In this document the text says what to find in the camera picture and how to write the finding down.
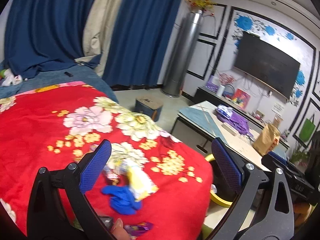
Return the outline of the person's hand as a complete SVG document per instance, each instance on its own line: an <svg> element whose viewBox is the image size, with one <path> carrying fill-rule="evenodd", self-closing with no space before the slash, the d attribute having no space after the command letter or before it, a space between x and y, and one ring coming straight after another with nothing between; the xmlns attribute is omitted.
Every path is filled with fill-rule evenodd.
<svg viewBox="0 0 320 240"><path fill-rule="evenodd" d="M127 231L124 229L123 221L120 218L114 222L111 228L111 233L117 240L131 239Z"/></svg>

